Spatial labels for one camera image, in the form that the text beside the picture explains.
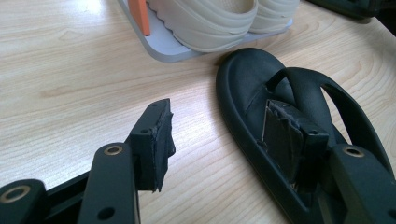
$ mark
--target metal ring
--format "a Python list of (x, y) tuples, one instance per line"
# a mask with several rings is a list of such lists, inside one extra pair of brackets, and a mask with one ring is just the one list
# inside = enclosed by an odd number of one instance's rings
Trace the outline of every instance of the metal ring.
[(105, 154), (107, 156), (115, 156), (122, 152), (122, 147), (120, 146), (112, 146), (105, 149)]
[(352, 147), (346, 147), (343, 149), (343, 151), (352, 157), (357, 157), (357, 158), (362, 158), (364, 157), (364, 153), (360, 150), (358, 150), (357, 148), (352, 148)]
[[(17, 186), (15, 188), (9, 189), (4, 194), (1, 195), (0, 203), (14, 203), (17, 200), (26, 196), (29, 193), (30, 189), (31, 188), (27, 185), (21, 185), (21, 186)], [(11, 193), (13, 193), (17, 190), (21, 190), (21, 193), (16, 194), (16, 195), (10, 195)]]

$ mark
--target flip-flop strap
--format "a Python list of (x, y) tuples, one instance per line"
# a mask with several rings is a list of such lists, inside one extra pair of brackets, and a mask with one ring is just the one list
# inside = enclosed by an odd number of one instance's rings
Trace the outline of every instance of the flip-flop strap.
[(371, 151), (393, 174), (385, 149), (370, 120), (359, 104), (343, 88), (319, 72), (304, 68), (284, 68), (266, 83), (267, 90), (275, 92), (277, 84), (283, 78), (286, 78), (291, 85), (296, 107), (329, 133), (329, 147), (338, 143), (332, 126), (332, 116), (322, 90), (325, 90), (332, 98), (352, 144)]

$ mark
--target wood grain surface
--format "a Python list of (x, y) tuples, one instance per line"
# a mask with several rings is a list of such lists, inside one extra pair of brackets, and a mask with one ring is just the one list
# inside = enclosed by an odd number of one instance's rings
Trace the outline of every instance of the wood grain surface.
[(117, 1), (3, 0), (0, 186), (37, 178), (51, 189), (88, 171), (99, 147), (124, 141), (148, 104), (170, 98), (177, 153), (163, 191), (140, 192), (142, 222), (288, 222), (219, 112), (219, 60), (247, 47), (338, 82), (396, 169), (396, 38), (376, 19), (353, 21), (302, 1), (285, 34), (160, 63)]

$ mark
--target white footwear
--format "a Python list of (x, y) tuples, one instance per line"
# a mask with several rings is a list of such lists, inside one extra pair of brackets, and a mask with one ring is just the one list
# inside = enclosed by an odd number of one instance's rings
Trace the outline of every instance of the white footwear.
[(257, 0), (147, 0), (184, 46), (214, 52), (237, 45), (248, 32)]
[(282, 30), (294, 16), (299, 0), (258, 0), (259, 9), (249, 31), (272, 33)]

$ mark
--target black plastic bracket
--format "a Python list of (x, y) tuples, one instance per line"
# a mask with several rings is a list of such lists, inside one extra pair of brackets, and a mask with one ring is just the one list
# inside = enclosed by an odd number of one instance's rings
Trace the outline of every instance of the black plastic bracket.
[(381, 9), (396, 7), (395, 0), (308, 0), (318, 6), (362, 20), (375, 17)]
[(345, 223), (395, 223), (396, 180), (373, 153), (338, 145), (329, 166), (347, 207)]
[(296, 191), (315, 192), (319, 160), (326, 152), (328, 141), (329, 135), (299, 110), (283, 102), (268, 100), (264, 147)]
[(125, 143), (99, 148), (92, 169), (54, 189), (20, 180), (0, 188), (0, 223), (140, 223), (138, 190), (161, 189), (175, 153), (170, 100), (148, 106)]

